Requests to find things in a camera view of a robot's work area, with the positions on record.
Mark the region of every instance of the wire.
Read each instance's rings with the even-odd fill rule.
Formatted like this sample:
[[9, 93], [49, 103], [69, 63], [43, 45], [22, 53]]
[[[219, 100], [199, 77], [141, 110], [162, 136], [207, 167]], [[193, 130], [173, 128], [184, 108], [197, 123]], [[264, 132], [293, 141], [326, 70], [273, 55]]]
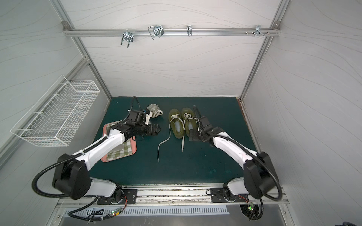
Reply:
[[85, 218], [85, 217], [80, 217], [80, 216], [74, 215], [74, 213], [79, 212], [79, 211], [82, 211], [82, 210], [90, 207], [90, 206], [93, 205], [98, 199], [99, 199], [99, 196], [96, 196], [96, 198], [95, 198], [92, 202], [90, 202], [89, 204], [87, 204], [87, 205], [85, 205], [85, 206], [83, 206], [83, 207], [81, 207], [81, 208], [79, 208], [79, 209], [70, 211], [70, 212], [68, 213], [68, 216], [73, 217], [73, 218], [76, 218], [76, 219], [80, 219], [80, 220], [92, 221], [92, 220], [87, 219], [87, 218]]
[[247, 200], [246, 198], [244, 198], [244, 197], [242, 197], [241, 195], [238, 195], [240, 198], [243, 198], [243, 199], [245, 199], [245, 201], [247, 202], [247, 204], [249, 204], [249, 200]]
[[350, 223], [350, 222], [345, 221], [345, 222], [343, 222], [343, 223], [342, 223], [342, 225], [341, 225], [341, 226], [357, 226], [357, 225], [355, 225], [355, 224], [353, 224], [353, 223]]
[[[93, 148], [97, 147], [98, 145], [100, 145], [101, 143], [103, 143], [105, 140], [107, 139], [107, 136], [104, 136], [99, 142], [93, 144], [92, 146], [88, 147], [87, 149], [85, 149], [83, 152], [84, 153], [87, 153], [89, 152], [90, 150], [92, 150]], [[67, 195], [65, 194], [49, 194], [49, 193], [46, 193], [46, 192], [43, 192], [41, 191], [39, 188], [38, 188], [38, 185], [37, 185], [37, 182], [39, 180], [39, 178], [45, 174], [46, 172], [48, 172], [49, 170], [51, 170], [52, 168], [54, 167], [57, 167], [58, 165], [61, 165], [65, 162], [68, 162], [68, 161], [71, 161], [75, 158], [78, 158], [79, 156], [81, 156], [82, 153], [79, 153], [77, 155], [72, 155], [70, 156], [69, 158], [63, 160], [63, 161], [60, 161], [60, 162], [57, 162], [51, 166], [48, 166], [47, 168], [43, 169], [42, 171], [40, 171], [33, 179], [32, 183], [31, 183], [31, 188], [33, 189], [33, 191], [40, 195], [40, 196], [44, 196], [44, 197], [49, 197], [49, 198], [63, 198], [63, 197], [67, 197]]]
[[260, 219], [260, 218], [263, 216], [263, 213], [264, 213], [263, 201], [261, 200], [261, 198], [259, 199], [259, 201], [260, 201], [260, 205], [258, 205], [258, 206], [259, 206], [259, 214], [258, 214], [258, 216], [256, 216], [256, 217], [250, 217], [250, 216], [249, 216], [249, 219], [250, 219], [250, 220], [256, 221], [256, 220]]
[[236, 144], [239, 148], [241, 148], [241, 150], [243, 150], [245, 153], [247, 153], [249, 156], [251, 156], [256, 162], [258, 162], [267, 172], [268, 174], [270, 175], [270, 177], [272, 178], [272, 180], [274, 181], [274, 184], [275, 186], [277, 187], [278, 189], [278, 196], [277, 197], [273, 197], [273, 196], [270, 196], [268, 194], [263, 194], [265, 197], [273, 200], [273, 201], [279, 201], [282, 199], [283, 197], [283, 193], [282, 193], [282, 187], [280, 186], [280, 183], [278, 182], [278, 179], [277, 177], [274, 175], [274, 173], [269, 169], [269, 167], [267, 165], [265, 165], [265, 163], [263, 161], [261, 161], [258, 157], [256, 157], [255, 155], [251, 154], [246, 148], [244, 148], [244, 146], [242, 146], [239, 142], [237, 142], [236, 140], [234, 139], [231, 139], [230, 137], [224, 137], [224, 136], [221, 136], [221, 135], [211, 135], [210, 137], [208, 137], [207, 139], [203, 140], [202, 138], [202, 134], [201, 134], [201, 124], [200, 124], [200, 119], [199, 117], [201, 116], [200, 114], [200, 111], [199, 109], [196, 107], [196, 105], [194, 105], [194, 112], [195, 112], [195, 116], [196, 116], [196, 119], [197, 119], [197, 122], [198, 122], [198, 127], [199, 127], [199, 134], [200, 134], [200, 139], [203, 141], [203, 142], [207, 142], [209, 141], [210, 139], [214, 138], [214, 137], [220, 137], [220, 138], [223, 138], [227, 141], [231, 141], [233, 142], [234, 144]]
[[143, 111], [142, 108], [141, 108], [141, 105], [139, 104], [138, 98], [137, 98], [136, 96], [133, 96], [133, 97], [132, 97], [132, 100], [131, 100], [131, 108], [130, 108], [127, 116], [126, 116], [120, 123], [124, 123], [124, 122], [126, 121], [126, 119], [128, 118], [128, 116], [130, 115], [130, 113], [131, 113], [131, 111], [132, 111], [132, 108], [133, 108], [133, 102], [134, 102], [134, 100], [137, 101], [137, 104], [138, 104], [138, 107], [139, 107], [140, 111]]
[[[103, 216], [103, 220], [104, 220], [104, 219], [109, 219], [109, 218], [115, 217], [115, 216], [117, 216], [118, 214], [120, 214], [121, 212], [123, 212], [123, 211], [125, 210], [125, 208], [126, 208], [126, 206], [127, 206], [127, 197], [124, 195], [123, 198], [125, 198], [125, 200], [126, 200], [126, 201], [125, 201], [125, 206], [123, 207], [123, 209], [118, 208], [118, 209], [116, 209], [115, 211], [112, 211], [111, 213], [107, 214], [106, 216]], [[92, 222], [92, 221], [102, 220], [102, 217], [97, 217], [97, 218], [95, 218], [95, 215], [98, 214], [98, 213], [100, 213], [102, 210], [104, 210], [104, 209], [100, 209], [100, 210], [92, 213], [91, 215], [89, 215], [89, 216], [87, 217], [88, 219], [84, 219], [84, 220], [88, 220], [88, 221], [91, 221], [91, 222]]]

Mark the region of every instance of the white wall panel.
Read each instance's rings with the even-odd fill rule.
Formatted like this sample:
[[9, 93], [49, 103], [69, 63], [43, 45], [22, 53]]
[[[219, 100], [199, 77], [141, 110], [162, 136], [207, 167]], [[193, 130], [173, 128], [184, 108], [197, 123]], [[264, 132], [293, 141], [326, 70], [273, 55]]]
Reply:
[[62, 0], [78, 29], [269, 27], [280, 0]]
[[81, 59], [49, 1], [1, 1], [0, 147], [15, 123]]
[[[62, 0], [78, 29], [269, 27], [280, 0]], [[262, 38], [82, 38], [113, 96], [239, 96]]]
[[261, 37], [83, 37], [113, 96], [239, 96]]
[[362, 222], [361, 3], [291, 1], [244, 99], [296, 225]]
[[[82, 59], [62, 29], [48, 0], [0, 1], [0, 150], [12, 136], [9, 132], [12, 126], [62, 74], [67, 75]], [[77, 79], [97, 82], [89, 68]], [[20, 143], [0, 170], [0, 225], [47, 223], [58, 199], [35, 194], [31, 181], [60, 155], [74, 153], [93, 141], [107, 103], [101, 92], [69, 147], [42, 148]], [[51, 180], [52, 174], [47, 173], [38, 184], [44, 191], [57, 193], [51, 188]]]

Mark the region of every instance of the mounting plate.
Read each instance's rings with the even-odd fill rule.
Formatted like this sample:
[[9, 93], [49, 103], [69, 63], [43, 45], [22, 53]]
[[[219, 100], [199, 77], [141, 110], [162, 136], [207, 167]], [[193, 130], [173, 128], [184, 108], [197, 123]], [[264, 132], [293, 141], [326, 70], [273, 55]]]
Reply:
[[[127, 205], [136, 203], [137, 189], [122, 189], [122, 191], [127, 197]], [[122, 205], [125, 202], [126, 202], [126, 200], [122, 199], [121, 202], [118, 203], [118, 205]], [[97, 201], [97, 204], [98, 205], [110, 205], [111, 203], [107, 197], [100, 197]]]
[[[223, 194], [223, 189], [222, 188], [211, 188], [210, 189], [210, 194], [211, 194], [211, 202], [213, 203], [222, 203], [222, 202], [246, 202], [245, 199], [240, 198], [239, 196], [234, 196], [233, 200], [228, 201], [224, 194]], [[248, 195], [247, 194], [239, 194], [240, 196], [248, 199]]]

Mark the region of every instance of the shoe insole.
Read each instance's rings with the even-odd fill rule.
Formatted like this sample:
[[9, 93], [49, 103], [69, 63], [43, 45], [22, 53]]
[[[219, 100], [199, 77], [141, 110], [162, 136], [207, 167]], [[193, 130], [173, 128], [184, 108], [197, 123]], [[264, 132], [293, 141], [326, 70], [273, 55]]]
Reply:
[[193, 129], [192, 124], [191, 123], [188, 123], [188, 124], [189, 124], [189, 129]]
[[175, 128], [178, 133], [181, 132], [181, 123], [178, 120], [175, 122]]

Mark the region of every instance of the metal hook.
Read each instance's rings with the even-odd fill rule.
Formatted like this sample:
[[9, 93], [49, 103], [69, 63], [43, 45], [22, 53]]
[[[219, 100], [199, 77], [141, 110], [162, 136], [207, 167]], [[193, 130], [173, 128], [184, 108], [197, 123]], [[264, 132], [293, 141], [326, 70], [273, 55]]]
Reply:
[[127, 48], [130, 46], [130, 43], [133, 42], [134, 36], [131, 32], [124, 32], [121, 40], [121, 45], [123, 43], [123, 40], [126, 40], [128, 42]]
[[192, 27], [191, 27], [191, 25], [187, 25], [187, 36], [192, 36]]
[[165, 33], [162, 25], [149, 26], [148, 32], [150, 33], [152, 39], [155, 39], [156, 35], [157, 35], [157, 37], [161, 37]]
[[253, 32], [254, 36], [258, 35], [265, 35], [264, 33], [260, 32], [260, 25], [256, 26], [255, 31]]

